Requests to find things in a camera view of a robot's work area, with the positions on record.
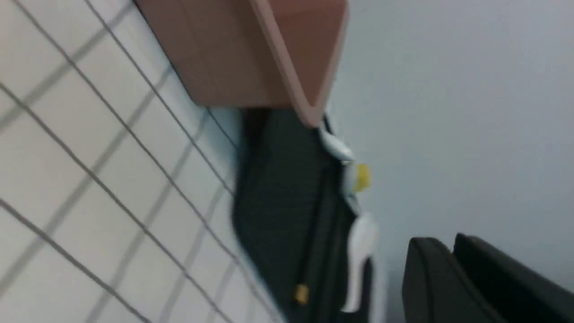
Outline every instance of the white tile wall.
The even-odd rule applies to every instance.
[[[0,42],[0,321],[275,321],[231,226],[241,116],[131,1],[2,1]]]

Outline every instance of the black fabric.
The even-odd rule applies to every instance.
[[[341,320],[355,219],[340,195],[341,173],[317,130],[303,126],[292,109],[269,113],[242,166],[234,228],[291,323]],[[307,305],[294,302],[298,283],[309,287]],[[366,323],[361,317],[344,322]]]

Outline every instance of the yellow tag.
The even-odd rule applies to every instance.
[[[371,186],[371,171],[367,164],[357,165],[357,180],[353,190],[355,193],[361,192],[367,187]]]
[[[309,287],[307,285],[298,284],[295,288],[295,300],[300,305],[305,305],[309,301]]]

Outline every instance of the tile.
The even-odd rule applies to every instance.
[[[117,290],[141,314],[157,322],[180,274],[171,259],[145,237]]]
[[[213,237],[206,234],[189,274],[213,298],[230,261],[229,255],[217,245]]]
[[[223,319],[220,315],[217,315],[213,321],[213,323],[227,323],[226,320]]]
[[[215,170],[225,176],[229,170],[236,152],[225,134],[219,129],[213,118],[209,118],[197,146],[203,151]]]
[[[168,58],[139,10],[132,10],[114,28],[114,34],[152,84],[169,67]]]
[[[329,115],[329,114],[333,113],[334,109],[335,109],[335,107],[334,107],[332,100],[328,100],[327,105],[325,107],[325,114]]]
[[[92,184],[53,234],[53,239],[110,283],[139,230],[101,187]]]
[[[223,292],[219,307],[234,323],[244,323],[247,321],[250,297],[251,292],[247,283],[236,268]]]
[[[131,5],[131,0],[89,0],[94,9],[106,22],[110,22],[126,6]]]
[[[231,167],[229,168],[229,170],[227,170],[227,173],[223,178],[225,184],[233,193],[235,193],[237,186],[237,176],[239,175],[238,172],[239,172],[239,158],[234,158],[231,161]]]
[[[16,103],[10,99],[3,91],[0,91],[0,120],[5,113],[8,113]]]
[[[220,185],[219,179],[197,149],[189,154],[176,183],[203,216],[207,213],[215,191]]]
[[[73,55],[90,37],[102,29],[102,24],[83,1],[20,0],[20,2],[69,55]]]
[[[77,64],[124,121],[150,90],[110,35],[104,36]]]
[[[235,255],[237,256],[237,260],[239,262],[239,271],[245,277],[247,284],[255,286],[257,280],[260,278],[255,272],[254,265],[251,263],[249,256],[241,248],[239,248]]]
[[[207,322],[212,307],[189,281],[184,281],[181,294],[173,306],[169,323]]]
[[[53,248],[23,269],[0,302],[3,322],[82,322],[102,289]]]
[[[131,136],[110,157],[100,179],[142,222],[167,183],[164,174]]]
[[[267,287],[265,286],[265,282],[261,280],[261,278],[257,279],[255,282],[255,290],[257,291],[257,295],[259,296],[259,300],[263,302],[266,306],[263,306],[265,312],[269,315],[271,313],[267,312],[267,309],[271,309],[275,311],[275,301],[271,297],[271,294],[267,291]]]
[[[275,316],[275,319],[271,319],[272,322],[276,322],[276,323],[288,323],[287,320],[285,319],[285,317],[283,317],[283,315],[277,313],[277,315]]]
[[[76,71],[64,75],[31,108],[88,167],[122,129]]]
[[[12,1],[0,3],[0,26],[0,79],[23,98],[65,60]]]
[[[102,310],[98,323],[141,323],[139,318],[129,312],[117,299],[111,297]]]
[[[0,278],[26,250],[36,235],[16,220],[10,213],[0,209]]]
[[[223,131],[227,133],[231,141],[239,145],[241,141],[242,117],[238,108],[214,107],[211,109],[213,118],[217,120]]]
[[[160,95],[184,129],[195,139],[201,118],[206,110],[196,106],[190,99],[177,74],[171,73],[168,76],[160,90]]]
[[[271,318],[261,303],[255,301],[255,313],[253,314],[253,323],[269,323]]]
[[[215,235],[221,240],[232,253],[237,253],[239,241],[235,236],[235,231],[231,221],[233,208],[233,196],[223,190],[223,194],[215,206],[213,216],[209,226],[215,232]]]
[[[189,139],[158,98],[152,99],[133,126],[133,131],[160,165],[171,174]]]
[[[0,151],[0,197],[40,227],[85,176],[27,114],[2,131]]]
[[[172,188],[149,230],[183,264],[202,226],[197,214]]]

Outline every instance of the grout line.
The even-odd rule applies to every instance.
[[[245,317],[245,322],[251,323],[255,319],[255,296],[249,299],[249,305],[247,308],[247,315]]]
[[[126,125],[126,123],[120,118],[120,116],[117,114],[117,112],[115,112],[115,110],[110,106],[110,104],[105,100],[105,98],[101,95],[101,93],[95,88],[95,86],[93,85],[93,83],[86,77],[85,74],[83,74],[83,72],[77,67],[77,65],[75,64],[74,61],[71,60],[71,58],[65,53],[65,51],[61,48],[61,46],[58,45],[57,42],[54,41],[54,39],[51,37],[50,34],[48,34],[48,32],[38,23],[38,21],[29,13],[29,11],[19,2],[19,0],[13,0],[13,2],[20,8],[20,10],[28,17],[28,19],[35,25],[35,27],[37,28],[37,30],[44,35],[44,37],[46,37],[53,46],[56,47],[56,49],[58,49],[58,51],[66,58],[66,60],[68,61],[68,63],[80,74],[80,76],[84,79],[84,81],[86,81],[86,83],[88,83],[88,85],[92,88],[92,90],[94,91],[94,93],[102,100],[102,102],[108,107],[108,109],[110,109],[110,112],[112,112],[112,114],[114,114],[116,116],[116,118],[118,119],[118,121],[126,128],[126,130],[134,137],[134,139],[136,140],[136,142],[138,142],[138,144],[140,145],[140,147],[148,154],[148,156],[156,163],[156,165],[160,168],[160,170],[164,173],[164,175],[170,180],[170,182],[172,183],[172,185],[174,186],[174,188],[180,193],[180,195],[188,202],[188,205],[197,213],[197,215],[199,216],[199,218],[202,220],[202,222],[205,222],[205,219],[203,218],[203,216],[201,215],[201,213],[197,210],[197,208],[195,207],[195,205],[193,203],[191,203],[191,201],[185,196],[185,194],[183,194],[183,192],[179,189],[179,187],[175,184],[175,182],[173,181],[173,179],[166,173],[165,169],[159,164],[159,162],[157,161],[157,159],[149,152],[149,150],[143,146],[143,144],[141,143],[141,141],[137,138],[137,136],[133,133],[133,131]],[[143,74],[143,72],[141,71],[141,69],[139,68],[139,66],[137,66],[137,64],[135,63],[135,61],[133,60],[133,58],[131,57],[131,55],[129,55],[129,53],[127,52],[127,50],[125,50],[125,48],[123,47],[123,45],[121,44],[121,42],[119,42],[119,40],[115,37],[115,35],[113,34],[113,32],[111,31],[110,27],[102,21],[102,23],[104,24],[104,27],[106,28],[106,30],[108,32],[110,32],[111,36],[114,38],[114,40],[118,43],[118,45],[122,48],[122,50],[125,52],[125,54],[129,57],[130,61],[132,61],[132,63],[134,63],[134,65],[136,66],[136,68],[138,69],[138,71],[140,72],[140,74],[144,77],[144,79],[146,80],[146,82],[148,82],[148,84],[151,86],[152,91],[155,93],[155,95],[158,97],[158,99],[164,104],[164,106],[166,107],[166,109],[168,110],[168,112],[172,115],[172,118],[176,121],[176,123],[179,125],[179,127],[184,131],[184,133],[188,136],[188,138],[190,139],[190,142],[193,144],[193,146],[197,149],[197,151],[199,152],[199,154],[201,154],[201,156],[203,157],[203,159],[207,162],[207,164],[210,166],[210,168],[212,169],[212,171],[214,172],[214,174],[218,177],[218,179],[221,181],[222,185],[224,186],[224,188],[226,190],[228,190],[230,192],[230,194],[234,195],[234,193],[230,190],[230,188],[227,186],[226,182],[222,179],[221,175],[217,172],[217,170],[213,167],[213,165],[211,164],[211,162],[207,159],[207,157],[205,156],[205,154],[203,153],[203,151],[197,146],[195,140],[189,135],[189,133],[187,132],[187,130],[183,127],[183,125],[181,124],[181,122],[179,121],[179,119],[177,119],[177,117],[173,114],[173,112],[171,111],[171,109],[169,108],[169,106],[165,103],[165,101],[163,100],[163,98],[159,95],[157,89],[155,89],[153,87],[153,85],[150,84],[149,79],[145,76],[145,74]],[[19,105],[26,110],[26,112],[28,112],[28,114],[36,121],[36,123],[38,123],[46,132],[47,134],[49,134],[54,141],[56,141],[61,147],[62,149],[64,149],[66,151],[66,153],[82,168],[84,169],[84,171],[86,173],[88,173],[93,179],[94,181],[96,181],[98,183],[98,185],[100,185],[104,191],[106,191],[108,193],[108,195],[114,199],[114,201],[126,212],[126,214],[132,218],[133,221],[135,221],[138,226],[140,226],[142,228],[142,230],[144,230],[146,232],[146,234],[178,265],[178,267],[182,267],[181,264],[177,261],[177,259],[175,259],[173,257],[173,255],[171,255],[171,253],[163,246],[161,245],[161,243],[157,240],[157,238],[155,238],[142,224],[141,222],[133,215],[133,213],[131,213],[131,211],[120,201],[117,199],[117,197],[109,190],[109,188],[107,186],[105,186],[105,184],[93,173],[91,172],[85,164],[83,164],[78,158],[77,156],[75,156],[73,154],[73,152],[70,150],[69,147],[66,146],[66,144],[63,143],[63,141],[61,139],[59,139],[52,131],[51,129],[30,109],[30,107],[26,104],[24,104],[22,101],[20,101],[9,89],[7,89],[3,84],[0,84],[2,89],[4,90],[4,92],[6,92],[9,96],[12,97],[13,100],[15,100],[16,102],[19,103]],[[221,242],[221,240],[214,234],[214,232],[211,230],[211,228],[209,226],[206,225],[207,231],[210,232],[210,234],[213,235],[214,239],[216,240],[216,242],[228,253],[230,254],[230,256],[232,257],[232,259],[241,266],[241,264],[237,261],[236,256],[229,251],[229,249],[223,245],[223,243]],[[193,278],[191,278],[187,273],[186,273],[186,277],[192,281],[192,283],[197,284],[195,282],[195,280],[193,280]],[[254,292],[255,295],[257,295],[257,293],[255,292],[253,286],[251,286],[252,291]]]
[[[56,49],[58,49],[58,51],[64,56],[66,57],[66,59],[68,60],[68,62],[70,63],[70,65],[72,65],[72,67],[78,72],[78,74],[84,79],[84,81],[88,84],[88,86],[90,86],[90,88],[92,89],[92,91],[98,96],[98,98],[102,101],[102,103],[104,103],[104,105],[106,106],[106,108],[108,108],[108,110],[114,115],[114,117],[120,122],[120,124],[122,124],[122,126],[127,130],[128,133],[130,133],[130,135],[132,136],[132,138],[138,143],[138,145],[140,146],[140,148],[143,149],[143,151],[147,154],[148,157],[151,158],[151,160],[154,162],[154,164],[160,169],[160,171],[164,174],[164,176],[171,182],[171,184],[173,185],[173,187],[177,190],[177,192],[180,194],[180,196],[186,201],[186,203],[189,205],[189,207],[192,208],[192,210],[197,214],[197,216],[199,217],[200,221],[203,224],[206,224],[206,220],[204,218],[204,216],[202,215],[201,212],[199,212],[199,210],[197,209],[197,207],[195,206],[195,204],[193,204],[189,198],[183,193],[183,191],[181,190],[181,188],[179,188],[179,186],[177,185],[177,183],[173,180],[173,178],[171,178],[169,176],[169,174],[166,172],[165,168],[159,163],[159,161],[152,155],[152,153],[149,151],[149,149],[147,149],[144,144],[141,142],[141,140],[138,138],[138,136],[133,132],[133,130],[131,129],[131,127],[126,124],[124,122],[124,120],[119,116],[119,114],[115,111],[115,109],[110,105],[110,103],[103,97],[103,95],[98,91],[98,89],[94,86],[94,84],[87,78],[87,76],[84,74],[84,72],[82,72],[77,65],[69,59],[69,56],[67,56],[67,54],[64,52],[64,50],[61,48],[61,46],[58,45],[58,43],[48,34],[48,32],[43,29],[43,27],[38,23],[38,21],[32,16],[32,14],[30,14],[30,12],[26,9],[26,7],[22,6],[20,4],[20,0],[12,0],[14,3],[16,3],[16,5],[22,10],[22,12],[24,13],[24,15],[26,15],[28,17],[28,19],[31,20],[31,22],[36,26],[36,28],[38,29],[38,31],[40,33],[42,33],[47,39],[48,41],[50,41],[50,43],[52,43],[52,45],[54,45],[56,47]],[[8,90],[7,88],[5,88],[6,92],[10,92],[9,96],[13,97],[15,102],[19,102],[20,105],[22,107],[25,107],[25,109],[28,111],[28,113],[33,116],[33,118],[36,120],[38,123],[42,123],[44,124],[44,122],[30,109],[29,106],[26,106],[23,104],[23,102],[21,102],[13,93],[11,93],[10,90]],[[157,96],[157,90],[155,88],[152,87],[152,91],[156,94]],[[53,133],[51,131],[51,129],[45,125],[45,128],[50,132]],[[60,140],[55,134],[54,134],[55,139],[57,139],[57,141],[61,142],[61,145],[65,146],[68,152],[68,154],[70,156],[73,156],[73,159],[77,159],[77,163],[81,163],[84,167],[85,165],[75,156],[75,154],[70,150],[69,147],[67,147],[66,144],[64,144],[64,142],[62,140]],[[193,138],[191,138],[191,136],[189,137],[191,143],[193,144],[193,146],[196,148],[196,150],[202,154],[200,148],[197,146],[195,140]],[[207,157],[205,157],[205,155],[203,155],[203,159],[210,164],[210,161],[207,159]],[[226,187],[226,189],[230,192],[231,195],[233,195],[233,192],[227,187],[225,181],[223,179],[220,178],[220,182],[223,186]],[[113,193],[110,191],[110,196],[113,196],[115,199],[117,199]],[[227,253],[229,253],[230,255],[232,255],[232,257],[234,257],[234,255],[228,250],[227,247],[225,247],[221,241],[219,240],[219,238],[217,238],[215,236],[215,233],[209,228],[208,231],[210,232],[210,234],[212,234],[214,236],[214,238],[216,239],[216,241],[218,241],[218,243],[224,248],[224,250],[226,250]]]
[[[229,284],[229,281],[231,280],[231,275],[233,275],[234,271],[235,271],[235,263],[233,261],[231,261],[231,262],[229,262],[229,265],[227,265],[227,268],[225,269],[225,272],[223,273],[223,276],[221,277],[221,280],[219,281],[219,286],[217,288],[217,291],[215,291],[214,301],[216,303],[220,303],[222,301],[223,294],[225,293],[227,285]],[[213,323],[213,321],[215,321],[215,317],[216,317],[216,309],[213,307],[212,310],[207,315],[207,322],[206,323]]]
[[[88,268],[82,265],[78,260],[76,260],[72,255],[70,255],[64,248],[62,248],[58,243],[52,240],[42,229],[35,226],[32,222],[30,222],[27,218],[25,218],[22,214],[20,214],[12,205],[8,204],[2,198],[0,198],[0,206],[5,209],[12,217],[14,217],[17,221],[21,224],[26,226],[32,232],[34,232],[37,236],[41,237],[46,243],[48,243],[57,253],[59,253],[62,257],[64,257],[67,261],[69,261],[73,266],[79,269],[84,275],[88,276],[91,280],[93,280],[96,284],[98,284],[101,288],[106,290],[108,293],[113,295],[125,308],[133,313],[135,316],[139,318],[140,321],[145,323],[152,323],[147,317],[143,316],[138,310],[136,310],[133,306],[131,306],[123,297],[121,297],[117,291],[112,289],[108,284],[106,284],[103,280],[101,280],[98,276],[96,276],[93,272],[91,272]]]
[[[165,246],[157,239],[156,236],[154,236],[151,232],[149,232],[149,230],[143,225],[143,223],[122,203],[122,201],[120,201],[118,199],[118,197],[115,196],[115,194],[102,182],[101,179],[99,179],[72,151],[71,149],[46,125],[46,123],[44,123],[42,121],[42,119],[40,119],[38,117],[38,115],[32,111],[30,109],[29,106],[26,106],[23,104],[22,101],[20,101],[12,91],[10,91],[4,84],[0,83],[0,89],[3,90],[10,98],[12,98],[12,100],[18,102],[20,104],[20,106],[26,110],[26,112],[28,113],[29,116],[32,117],[32,119],[34,119],[34,121],[44,130],[44,132],[46,132],[46,134],[48,134],[48,136],[50,136],[56,143],[58,143],[58,145],[68,154],[68,156],[70,156],[70,158],[72,158],[76,164],[78,166],[80,166],[80,168],[82,168],[82,170],[84,170],[84,172],[86,172],[87,174],[90,175],[90,177],[94,180],[94,182],[96,182],[113,200],[114,202],[127,214],[128,217],[130,217],[132,219],[132,221],[134,221],[141,229],[142,231],[145,232],[145,234],[150,237],[150,239],[164,252],[164,254],[166,254],[168,256],[168,258],[171,259],[172,262],[174,262],[174,264],[184,273],[185,277],[192,283],[194,284],[197,289],[200,291],[200,293],[209,301],[209,295],[205,292],[205,290],[197,283],[197,281],[194,280],[193,277],[189,276],[189,274],[186,272],[185,268],[183,267],[183,265],[173,256],[173,254],[171,252],[169,252],[169,250],[167,250],[167,248],[165,248]]]
[[[203,129],[205,127],[206,120],[207,120],[206,117],[202,118],[200,128],[196,133],[196,137],[201,136]],[[181,170],[183,169],[183,165],[188,160],[189,155],[191,154],[192,150],[193,150],[193,146],[191,144],[188,144],[185,146],[185,149],[184,149],[183,153],[181,154],[180,158],[178,159],[177,164],[176,164],[176,166],[172,172],[172,176],[174,178],[177,178],[180,175]],[[171,192],[171,190],[172,190],[172,185],[168,181],[166,183],[165,187],[163,188],[163,190],[160,194],[160,197],[156,200],[151,211],[148,213],[145,220],[143,221],[144,222],[143,224],[146,227],[151,226],[153,221],[156,219],[156,217],[159,214],[159,211],[161,210],[165,201],[167,200],[167,197],[168,197],[169,193]],[[137,235],[135,236],[135,238],[132,240],[132,242],[130,243],[126,253],[124,254],[122,260],[120,261],[120,265],[116,269],[115,274],[111,280],[110,286],[113,289],[116,289],[120,285],[120,283],[122,282],[122,280],[126,274],[127,267],[129,266],[129,264],[131,263],[131,260],[135,256],[135,253],[137,252],[137,250],[141,246],[141,243],[144,240],[144,237],[145,237],[144,232],[140,230],[137,233]],[[97,322],[98,318],[102,314],[102,311],[104,310],[108,301],[110,300],[110,297],[111,297],[111,295],[109,293],[107,293],[105,291],[102,292],[102,295],[100,295],[98,301],[96,302],[96,305],[90,311],[90,314],[88,315],[88,318],[86,319],[86,323]]]
[[[217,127],[219,128],[219,130],[221,130],[221,132],[223,132],[223,135],[227,138],[227,140],[229,140],[229,142],[231,143],[231,145],[233,146],[233,148],[235,149],[235,151],[237,151],[239,149],[239,147],[237,146],[237,144],[233,141],[233,139],[231,139],[231,137],[229,136],[229,134],[225,131],[225,129],[223,129],[223,126],[221,126],[221,124],[219,123],[219,120],[217,120],[217,118],[215,117],[215,115],[213,114],[213,112],[211,111],[210,107],[207,107],[207,112],[209,112],[211,118],[215,121],[215,124],[217,125]]]
[[[218,189],[215,191],[215,193],[211,199],[210,206],[207,210],[206,218],[211,219],[211,217],[213,216],[213,212],[215,211],[215,208],[219,204],[219,201],[221,200],[221,197],[223,196],[223,192],[224,192],[223,186],[220,185],[218,187]],[[184,267],[186,268],[186,270],[189,269],[193,265],[193,262],[195,261],[197,253],[199,252],[199,249],[201,247],[201,241],[203,241],[203,237],[205,236],[205,227],[206,226],[207,226],[207,223],[203,223],[201,229],[198,231],[195,238],[193,239],[191,249],[189,250],[188,254],[186,255],[185,260],[184,260],[184,264],[183,264]],[[171,311],[173,310],[173,307],[175,306],[175,303],[177,302],[177,299],[179,298],[179,295],[181,294],[182,288],[183,288],[183,275],[178,279],[175,287],[172,289],[172,292],[169,294],[168,300],[165,302],[164,308],[161,310],[159,323],[166,323],[169,321],[169,317],[171,316]]]
[[[50,43],[52,43],[52,45],[54,47],[56,47],[56,49],[66,58],[66,60],[69,62],[69,64],[78,72],[78,74],[84,79],[84,81],[90,86],[90,88],[93,90],[93,92],[100,98],[100,100],[104,103],[104,105],[106,105],[106,107],[109,109],[110,112],[112,112],[112,114],[116,117],[116,119],[122,124],[122,126],[124,126],[124,128],[131,134],[131,136],[133,137],[133,139],[138,143],[138,145],[146,152],[146,154],[152,159],[152,161],[156,164],[156,166],[160,169],[160,171],[168,178],[168,180],[171,182],[171,184],[173,185],[173,187],[178,191],[178,193],[181,195],[181,197],[186,201],[186,203],[192,208],[192,210],[197,214],[197,216],[199,217],[200,221],[203,222],[203,224],[205,225],[206,230],[213,236],[213,238],[215,239],[215,241],[217,242],[218,245],[220,245],[223,250],[229,254],[231,256],[231,258],[233,259],[233,261],[241,266],[242,264],[237,260],[237,256],[235,254],[233,254],[221,241],[221,239],[215,234],[215,232],[213,232],[213,230],[207,225],[207,222],[205,220],[205,218],[203,217],[203,215],[201,214],[201,212],[199,212],[199,210],[197,209],[197,207],[189,200],[189,198],[181,191],[181,189],[179,188],[179,186],[175,183],[175,181],[169,176],[169,174],[165,171],[165,169],[163,168],[163,166],[158,162],[158,160],[151,154],[151,152],[142,144],[141,140],[135,135],[135,133],[131,130],[131,128],[123,121],[123,119],[119,116],[119,114],[114,110],[114,108],[109,104],[109,102],[103,97],[103,95],[98,91],[98,89],[94,86],[94,84],[87,78],[87,76],[83,73],[82,70],[80,70],[77,65],[70,59],[70,57],[66,54],[66,52],[62,49],[61,46],[59,46],[59,44],[53,39],[53,37],[48,34],[48,32],[38,23],[38,21],[32,16],[32,14],[26,9],[26,7],[24,7],[21,3],[20,0],[13,0],[14,3],[16,3],[16,5],[20,8],[20,10],[22,10],[22,12],[24,13],[24,15],[26,15],[28,17],[28,19],[30,19],[30,21],[34,24],[34,26],[38,29],[38,31],[44,35],[44,37],[46,37],[48,39],[48,41]],[[140,74],[142,75],[142,77],[144,77],[144,79],[146,80],[146,82],[148,84],[150,84],[149,79],[145,76],[145,74],[141,71],[141,69],[139,68],[139,66],[135,63],[135,61],[133,60],[133,58],[131,57],[131,55],[127,52],[127,50],[123,47],[123,45],[121,44],[121,42],[119,42],[119,40],[117,39],[117,37],[115,37],[115,35],[113,34],[113,32],[111,31],[111,29],[109,28],[109,26],[107,26],[105,24],[105,22],[103,22],[103,20],[101,19],[101,17],[97,14],[97,12],[95,11],[95,9],[91,6],[91,4],[86,0],[86,3],[88,5],[90,5],[90,8],[94,11],[94,13],[96,14],[96,16],[98,17],[98,19],[100,19],[100,21],[104,24],[104,27],[106,28],[106,30],[110,33],[110,35],[114,38],[114,40],[118,43],[118,45],[122,48],[122,50],[124,51],[124,53],[128,56],[128,58],[130,59],[130,61],[134,64],[134,66],[136,66],[136,68],[138,69],[138,71],[140,72]],[[174,120],[178,123],[178,125],[180,126],[180,128],[185,132],[185,134],[188,136],[190,142],[193,144],[193,146],[196,148],[196,150],[198,151],[198,153],[203,157],[203,159],[206,161],[206,163],[209,165],[209,167],[211,168],[211,170],[214,172],[214,174],[218,177],[218,179],[220,180],[221,184],[224,186],[224,188],[231,194],[234,195],[234,192],[227,186],[227,183],[225,182],[225,180],[221,177],[221,175],[217,172],[217,170],[213,167],[213,164],[209,161],[209,159],[206,157],[206,155],[203,153],[203,151],[201,150],[201,148],[197,145],[196,141],[189,135],[189,133],[187,132],[187,130],[183,127],[183,125],[181,124],[181,122],[179,121],[179,119],[177,119],[177,117],[173,114],[172,110],[169,108],[169,106],[165,103],[165,101],[163,100],[163,98],[159,95],[157,89],[155,87],[153,87],[153,85],[151,84],[151,90],[154,92],[154,94],[157,96],[157,98],[164,104],[164,106],[166,107],[166,109],[168,110],[168,112],[172,115],[172,117],[174,118]],[[29,114],[33,114],[34,116],[36,116],[29,107],[27,107]],[[38,123],[42,123],[44,124],[37,116],[34,118],[37,118],[37,122]],[[58,138],[57,141],[60,141],[62,143],[62,145],[65,146],[65,144]],[[73,155],[73,152],[67,148],[67,150],[69,150],[69,155]],[[103,184],[103,182],[101,182],[101,180],[98,178],[96,180],[96,182],[98,182],[98,184],[100,186],[102,186],[102,188],[105,187],[104,190],[106,190],[108,192],[108,194],[116,201],[116,203],[118,203],[120,205],[120,207],[122,207],[124,209],[124,211],[128,214],[128,216],[130,216],[130,218],[132,218],[134,221],[136,221],[136,223],[138,223],[139,226],[141,226],[141,222],[135,218],[135,216],[133,216],[133,214],[131,213],[131,211],[129,211],[124,205],[123,203],[117,199],[117,197],[107,188],[107,186],[105,186]],[[173,256],[170,256],[170,258],[172,258],[174,261],[177,262],[177,259],[175,259]],[[256,297],[258,297],[258,294],[253,286],[253,284],[249,284],[251,291],[254,295],[256,295]],[[269,310],[269,308],[267,307],[267,304],[264,305],[264,307],[266,308],[266,310],[268,312],[271,312]]]
[[[161,79],[157,83],[158,87],[163,87],[167,77],[171,72],[173,72],[171,67],[168,67],[164,71]],[[127,123],[129,125],[134,125],[139,120],[140,116],[149,107],[149,103],[152,101],[152,99],[153,92],[149,91],[139,106],[136,108],[134,113],[128,119]],[[104,150],[104,152],[98,157],[94,163],[94,166],[92,166],[92,172],[94,174],[100,173],[100,171],[110,159],[111,155],[118,149],[120,143],[123,141],[126,135],[127,130],[122,128],[114,137],[114,139],[112,139],[110,145],[108,145],[106,150]],[[62,203],[62,205],[56,210],[49,222],[43,227],[43,231],[46,232],[46,234],[51,236],[53,232],[55,232],[55,230],[64,221],[70,210],[76,205],[76,203],[80,200],[80,198],[92,184],[92,182],[92,178],[89,176],[89,174],[86,174],[78,186],[74,188],[72,194],[68,196],[64,203]],[[0,279],[0,299],[3,297],[4,293],[11,286],[11,284],[18,278],[21,271],[28,265],[32,258],[34,258],[34,255],[43,247],[43,245],[43,240],[37,237],[32,241],[30,245],[26,247],[26,250],[24,250],[20,257],[18,257],[18,259],[9,267],[4,276]]]
[[[123,18],[130,13],[131,10],[135,8],[134,4],[130,2],[124,8],[122,8],[119,13],[110,20],[110,28],[113,29],[116,27],[120,22],[122,22]],[[99,29],[86,43],[84,43],[75,53],[73,53],[70,58],[73,61],[78,61],[82,59],[90,50],[93,49],[94,46],[99,44],[100,40],[107,35],[106,28]],[[32,104],[41,98],[49,89],[52,88],[54,84],[57,83],[72,67],[68,64],[67,61],[63,62],[60,66],[58,66],[52,73],[50,73],[45,79],[40,81],[40,83],[34,87],[28,95],[24,97],[22,100],[28,106],[32,106]],[[12,109],[6,112],[2,117],[0,117],[0,133],[12,122],[14,122],[22,113],[22,109],[18,105],[14,105]]]
[[[205,153],[203,152],[203,150],[201,150],[201,148],[196,144],[195,140],[189,135],[189,132],[185,129],[185,127],[183,127],[183,124],[181,123],[181,121],[176,117],[176,115],[173,113],[172,109],[169,107],[169,105],[165,102],[165,100],[163,99],[163,97],[160,95],[160,93],[154,89],[151,81],[149,80],[149,78],[145,75],[145,73],[142,71],[141,67],[139,67],[139,65],[137,64],[137,62],[134,60],[134,58],[132,57],[132,55],[127,51],[127,49],[123,46],[122,42],[117,38],[117,36],[114,34],[113,30],[108,26],[108,24],[104,21],[104,19],[102,18],[102,16],[100,16],[100,14],[98,13],[98,11],[92,6],[92,3],[89,0],[84,0],[85,3],[88,5],[88,7],[90,7],[90,9],[92,10],[92,12],[94,13],[94,15],[96,16],[96,18],[102,23],[102,25],[104,26],[104,28],[109,32],[110,36],[114,39],[114,41],[118,44],[118,46],[120,47],[120,49],[122,50],[122,52],[127,56],[127,58],[130,60],[130,62],[132,63],[132,65],[136,68],[136,70],[139,72],[139,74],[142,76],[142,78],[144,79],[144,81],[152,88],[152,90],[154,91],[154,93],[156,94],[157,98],[160,100],[160,102],[163,104],[163,106],[166,108],[166,110],[168,111],[168,113],[172,116],[172,118],[174,119],[174,121],[177,123],[177,125],[180,127],[180,129],[185,133],[185,135],[187,136],[187,138],[192,142],[192,144],[195,146],[195,148],[197,149],[198,153],[203,157],[203,159],[207,162],[207,165],[211,168],[211,170],[214,172],[215,176],[224,183],[226,190],[228,190],[231,194],[234,194],[233,191],[227,186],[227,184],[223,181],[223,178],[221,176],[221,174],[219,172],[217,172],[217,170],[215,169],[215,167],[213,166],[213,164],[211,163],[211,161],[206,157]]]

